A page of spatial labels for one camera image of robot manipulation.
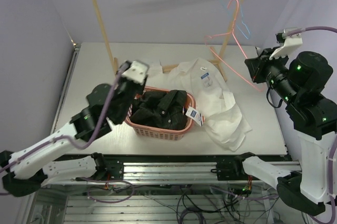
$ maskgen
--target metal frame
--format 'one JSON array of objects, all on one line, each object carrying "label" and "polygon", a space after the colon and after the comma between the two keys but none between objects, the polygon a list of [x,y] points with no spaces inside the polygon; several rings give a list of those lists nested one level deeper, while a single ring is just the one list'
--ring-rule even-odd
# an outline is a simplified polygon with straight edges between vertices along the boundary
[{"label": "metal frame", "polygon": [[[97,17],[98,23],[99,23],[100,28],[101,28],[102,37],[104,39],[105,47],[106,47],[107,53],[109,55],[109,59],[110,59],[110,63],[111,63],[112,69],[113,69],[114,72],[116,72],[117,69],[118,69],[118,61],[117,61],[117,58],[114,58],[113,55],[112,55],[111,48],[110,48],[109,41],[108,41],[108,37],[107,37],[106,31],[105,31],[105,27],[104,27],[104,24],[103,24],[103,19],[102,19],[102,16],[101,16],[101,12],[100,12],[100,9],[98,7],[97,0],[92,0],[92,3],[93,3],[93,6],[95,8],[96,17]],[[234,21],[234,19],[229,23],[227,32],[229,32],[231,30],[233,21]],[[230,36],[226,35],[226,37],[225,37],[225,39],[223,41],[223,44],[222,44],[220,52],[219,52],[219,56],[221,58],[223,58],[223,56],[224,56],[224,53],[225,53],[225,50],[226,50],[229,38],[230,38]],[[209,60],[209,61],[211,63],[213,63],[219,69],[219,71],[222,74],[224,80],[227,81],[227,76],[225,74],[225,70],[222,68],[222,64],[221,64],[220,60],[217,57],[215,57],[215,60]],[[177,64],[163,66],[163,72],[164,73],[165,72],[169,72],[172,69],[174,69],[175,67],[177,67]]]},{"label": "metal frame", "polygon": [[[119,162],[107,159],[107,165],[113,162]],[[301,171],[298,162],[269,162],[278,168],[288,169],[291,171]],[[242,180],[233,180],[228,176],[228,180],[219,181],[217,174],[211,173],[211,169],[216,169],[216,162],[137,162],[124,163],[124,171],[121,176],[115,179],[123,179],[132,184],[227,184],[227,183],[247,183],[246,176]],[[264,183],[261,180],[254,180],[254,183]],[[65,180],[52,182],[52,185],[98,185],[105,182],[86,182],[76,180]],[[109,184],[118,184],[111,180]]]}]

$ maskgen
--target white wall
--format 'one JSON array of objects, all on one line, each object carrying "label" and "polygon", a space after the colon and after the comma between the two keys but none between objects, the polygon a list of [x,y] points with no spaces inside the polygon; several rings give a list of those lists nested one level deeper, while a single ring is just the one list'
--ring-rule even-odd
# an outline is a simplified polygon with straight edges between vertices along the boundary
[{"label": "white wall", "polygon": [[[337,27],[337,0],[289,0],[284,8],[275,28],[270,31],[264,47],[276,46],[275,33],[285,27],[309,27],[326,25]],[[311,31],[302,34],[303,46],[293,53],[293,58],[301,51],[315,51],[325,56],[329,64],[335,69],[328,81],[323,95],[337,102],[337,34],[326,31]],[[278,102],[278,97],[274,95],[274,103]],[[293,130],[293,124],[285,112],[285,106],[277,109],[284,139],[287,143],[290,154],[294,159],[301,159],[300,143]],[[327,206],[325,214],[320,216],[322,221],[329,221],[331,218],[331,207]]]},{"label": "white wall", "polygon": [[[97,0],[110,42],[203,44],[224,33],[229,18],[217,0]],[[102,42],[91,0],[53,0],[76,43]],[[288,0],[245,0],[252,33],[243,45],[262,46]]]},{"label": "white wall", "polygon": [[[0,9],[0,152],[18,151],[50,133],[73,46],[51,0]],[[20,202],[0,197],[1,223],[14,223]]]}]

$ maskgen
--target white garment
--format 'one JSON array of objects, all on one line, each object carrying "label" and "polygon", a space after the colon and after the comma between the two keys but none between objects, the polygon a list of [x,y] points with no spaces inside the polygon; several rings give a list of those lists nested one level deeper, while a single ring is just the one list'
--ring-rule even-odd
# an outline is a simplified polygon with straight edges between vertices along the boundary
[{"label": "white garment", "polygon": [[[230,92],[218,69],[204,59],[182,62],[171,70],[167,77],[149,75],[149,86],[166,89],[186,90],[196,100],[196,109],[205,116],[204,130],[209,137],[223,148],[235,151],[252,130],[243,117],[235,98]],[[209,73],[210,86],[205,86],[201,76]]]}]

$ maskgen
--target black cable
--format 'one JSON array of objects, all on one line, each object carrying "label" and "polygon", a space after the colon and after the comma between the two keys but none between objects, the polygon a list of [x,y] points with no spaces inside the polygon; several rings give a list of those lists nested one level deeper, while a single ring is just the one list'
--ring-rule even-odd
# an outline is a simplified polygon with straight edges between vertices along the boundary
[{"label": "black cable", "polygon": [[278,201],[280,199],[280,197],[278,197],[276,200],[275,200],[275,202],[274,202],[274,204],[272,204],[272,206],[268,209],[268,210],[265,210],[255,221],[254,221],[254,223],[253,224],[255,224],[256,222],[257,222],[257,220],[258,219],[260,219],[266,212],[268,212],[268,211],[270,211],[270,210],[272,210],[272,208],[274,207],[274,205],[276,204],[276,202]]},{"label": "black cable", "polygon": [[[264,206],[264,203],[261,203],[261,202],[259,202],[258,200],[254,200],[254,201]],[[281,215],[280,215],[280,213],[277,212],[277,211],[274,211],[274,213],[277,214],[277,215],[279,216],[278,219],[281,220]]]},{"label": "black cable", "polygon": [[269,93],[270,93],[270,90],[271,90],[271,89],[272,89],[271,86],[269,86],[269,88],[268,88],[268,90],[267,90],[267,93],[266,93],[267,101],[268,101],[268,103],[269,103],[272,107],[274,107],[275,109],[280,108],[281,105],[282,105],[282,102],[283,102],[282,99],[280,99],[278,106],[275,106],[275,105],[274,105],[272,102],[270,102],[270,100],[269,100]]},{"label": "black cable", "polygon": [[188,207],[185,205],[185,202],[184,202],[184,197],[185,197],[185,196],[189,199],[189,201],[192,203],[192,205],[196,208],[196,209],[195,209],[196,212],[216,213],[216,212],[219,212],[219,211],[221,211],[222,209],[225,208],[225,207],[218,208],[218,209],[216,209],[216,210],[214,210],[214,211],[211,211],[211,210],[203,210],[203,209],[201,209],[200,207],[198,207],[186,193],[187,193],[187,191],[185,191],[185,192],[183,193],[183,195],[182,195],[182,201],[183,201],[183,205],[184,205],[185,208],[188,208]]},{"label": "black cable", "polygon": [[303,219],[303,221],[304,221],[304,224],[308,224],[307,221],[305,220],[305,217],[304,217],[304,213],[303,213],[303,212],[301,212],[301,215],[302,215],[302,219]]},{"label": "black cable", "polygon": [[181,218],[180,215],[178,214],[178,212],[177,212],[176,210],[174,210],[173,207],[171,207],[171,206],[169,206],[169,205],[166,205],[166,204],[163,204],[163,203],[159,202],[158,200],[156,200],[156,199],[154,199],[154,198],[151,198],[151,197],[149,197],[149,196],[146,196],[146,195],[143,195],[143,196],[146,197],[146,198],[148,198],[148,199],[152,199],[153,201],[156,201],[158,204],[161,204],[161,205],[164,206],[164,207],[167,207],[167,208],[172,209],[172,210],[179,216],[179,218]]},{"label": "black cable", "polygon": [[40,220],[40,219],[39,219],[39,218],[36,218],[35,220],[33,220],[32,222],[30,222],[29,224],[34,223],[34,222],[36,222],[37,220]]},{"label": "black cable", "polygon": [[228,213],[232,216],[233,220],[244,224],[243,221],[238,220],[238,218],[236,218],[234,215],[232,215],[231,211],[228,208],[229,205],[226,204],[226,201],[224,199],[222,199],[222,201],[223,201],[223,203],[225,205],[225,208],[227,209]]}]

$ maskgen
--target wooden rack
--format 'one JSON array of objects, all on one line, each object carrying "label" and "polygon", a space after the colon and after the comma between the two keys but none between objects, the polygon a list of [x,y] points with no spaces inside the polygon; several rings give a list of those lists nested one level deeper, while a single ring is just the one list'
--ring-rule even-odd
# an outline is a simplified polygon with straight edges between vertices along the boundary
[{"label": "wooden rack", "polygon": [[[96,13],[96,17],[97,17],[98,23],[99,23],[100,28],[101,28],[102,36],[103,36],[103,39],[104,39],[104,43],[105,43],[105,47],[106,47],[107,53],[109,55],[109,59],[110,59],[110,62],[111,62],[112,69],[113,69],[114,72],[116,72],[117,69],[118,69],[117,58],[114,58],[113,55],[112,55],[111,48],[109,46],[109,40],[108,40],[107,35],[106,35],[105,27],[104,27],[104,24],[103,24],[103,20],[102,20],[100,9],[99,9],[98,4],[97,4],[97,0],[92,0],[92,2],[93,2],[93,5],[94,5],[94,8],[95,8],[95,13]],[[233,23],[233,20],[229,23],[227,32],[229,32],[231,30],[232,23]],[[220,52],[219,52],[219,56],[221,58],[223,58],[223,56],[224,56],[224,53],[225,53],[225,50],[226,50],[229,38],[230,38],[230,36],[226,35],[226,37],[225,37],[225,39],[224,39],[224,41],[222,43],[222,46],[221,46],[221,49],[220,49]],[[214,56],[214,57],[215,57],[215,59],[214,60],[209,60],[209,62],[211,62],[213,65],[215,65],[219,69],[219,71],[222,74],[223,78],[225,79],[225,81],[227,81],[227,77],[226,77],[224,69],[222,68],[222,64],[221,64],[220,60],[216,56]],[[178,64],[163,66],[163,72],[164,73],[170,72],[172,69],[174,69],[177,66],[178,66]]]}]

